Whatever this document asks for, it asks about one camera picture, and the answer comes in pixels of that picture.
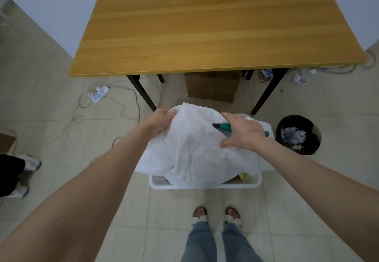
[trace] black table leg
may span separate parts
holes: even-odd
[[[248,70],[248,75],[246,76],[246,80],[250,80],[251,77],[252,77],[252,75],[253,75],[253,73],[254,73],[254,70],[253,70],[253,69]]]
[[[160,73],[157,73],[157,76],[158,76],[158,78],[159,78],[159,81],[160,81],[161,83],[164,83],[163,75],[160,74]]]
[[[271,92],[274,91],[275,87],[282,80],[283,76],[287,73],[287,71],[288,71],[288,68],[273,68],[272,69],[273,77],[272,77],[270,83],[268,84],[265,92],[263,92],[263,94],[259,98],[257,104],[254,106],[253,110],[251,111],[251,115],[257,114],[258,110],[262,107],[262,105],[268,99]]]
[[[151,108],[152,111],[155,111],[157,107],[154,105],[154,102],[151,100],[145,89],[142,87],[140,83],[140,75],[127,75],[130,82],[133,84],[133,86],[136,88],[136,90],[139,92],[139,94],[142,96],[142,98],[146,101],[147,105]]]

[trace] light blue jeans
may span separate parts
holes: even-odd
[[[235,224],[229,223],[222,232],[226,262],[263,262]],[[188,235],[181,262],[216,262],[217,250],[208,223],[198,222]]]

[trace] table top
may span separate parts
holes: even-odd
[[[69,75],[362,63],[334,0],[97,0]]]

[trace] tiled floor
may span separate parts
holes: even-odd
[[[12,15],[25,18],[19,10]],[[97,105],[75,110],[79,96],[95,86],[121,80],[117,85],[133,87],[125,77],[69,78],[72,59],[35,24],[19,21],[25,36],[0,29],[0,128],[15,130],[16,152],[42,159],[43,166],[31,175],[25,199],[5,199],[0,206],[0,241],[116,137],[130,131],[138,117],[134,93],[121,88],[111,89]],[[379,44],[373,51],[379,57]],[[379,64],[350,75],[317,73],[305,86],[291,83],[292,76],[284,77],[256,119],[274,128],[289,114],[309,117],[323,136],[311,159],[379,189]],[[182,74],[164,77],[163,85],[154,75],[141,83],[165,108],[190,102],[249,113],[267,85],[258,83],[254,73],[251,81],[241,81],[235,103],[229,104],[190,99]],[[137,100],[144,120],[151,111],[139,95]],[[88,102],[86,96],[80,101]],[[73,113],[84,120],[72,122]],[[179,261],[198,205],[208,209],[218,260],[224,261],[222,213],[230,204],[239,210],[243,230],[264,261],[361,261],[276,172],[264,173],[263,184],[255,189],[182,193],[150,189],[147,176],[135,173],[97,261]]]

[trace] sandal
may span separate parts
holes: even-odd
[[[196,211],[200,208],[204,209],[205,215],[201,215],[200,217],[197,217],[197,216],[193,217],[192,216],[192,225],[194,225],[198,222],[202,222],[202,221],[208,223],[208,212],[206,211],[205,207],[203,207],[203,206],[197,207],[195,209],[195,211],[193,212],[193,215],[195,215]]]
[[[233,223],[239,227],[240,230],[242,230],[242,221],[241,218],[233,218],[233,216],[228,214],[229,209],[234,210],[237,212],[238,216],[241,217],[237,210],[235,210],[233,207],[226,207],[225,209],[225,219],[224,219],[224,226],[228,223]]]

